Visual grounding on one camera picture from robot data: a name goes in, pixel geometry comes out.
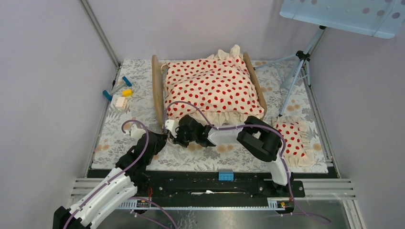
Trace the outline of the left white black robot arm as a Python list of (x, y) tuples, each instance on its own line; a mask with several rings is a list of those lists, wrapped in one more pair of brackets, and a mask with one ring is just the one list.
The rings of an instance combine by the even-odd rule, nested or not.
[(54, 229), (96, 229), (119, 205), (149, 188), (146, 167), (166, 145), (167, 135), (144, 133), (116, 163), (109, 174), (85, 197), (53, 215)]

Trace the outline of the large strawberry print cushion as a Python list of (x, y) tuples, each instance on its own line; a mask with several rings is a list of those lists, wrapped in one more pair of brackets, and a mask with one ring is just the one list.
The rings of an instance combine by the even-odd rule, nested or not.
[(179, 121), (189, 115), (203, 125), (239, 124), (261, 119), (264, 109), (243, 61), (239, 45), (207, 58), (166, 62), (165, 113)]

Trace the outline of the wooden pet bed frame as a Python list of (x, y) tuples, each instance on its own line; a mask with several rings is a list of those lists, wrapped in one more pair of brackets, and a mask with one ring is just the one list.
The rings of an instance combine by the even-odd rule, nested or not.
[[(254, 67), (251, 63), (250, 57), (248, 55), (248, 52), (243, 53), (243, 61), (246, 64), (247, 70), (250, 74), (250, 79), (253, 85), (256, 88), (256, 93), (258, 95), (258, 102), (260, 106), (264, 109), (264, 114), (263, 117), (261, 117), (261, 120), (264, 119), (266, 113), (267, 113), (267, 104), (266, 100), (264, 98), (263, 92), (261, 90), (261, 86), (259, 84), (259, 81), (256, 77), (256, 73), (254, 70)], [(163, 80), (164, 76), (161, 70), (161, 66), (163, 64), (159, 61), (157, 55), (153, 55), (151, 58), (151, 66), (152, 66), (152, 95), (153, 95), (153, 101), (154, 101), (154, 108), (155, 108), (155, 113), (157, 117), (157, 121), (160, 125), (160, 127), (164, 126), (164, 89), (163, 89)]]

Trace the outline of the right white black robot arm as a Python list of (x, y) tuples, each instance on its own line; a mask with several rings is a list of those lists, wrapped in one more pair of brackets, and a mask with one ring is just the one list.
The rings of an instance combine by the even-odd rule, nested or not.
[(183, 147), (190, 142), (202, 147), (239, 143), (255, 158), (269, 164), (276, 194), (285, 197), (293, 190), (291, 172), (284, 159), (284, 137), (254, 116), (249, 116), (242, 124), (214, 126), (202, 125), (186, 115), (179, 122), (166, 120), (164, 127), (170, 132), (173, 142)]

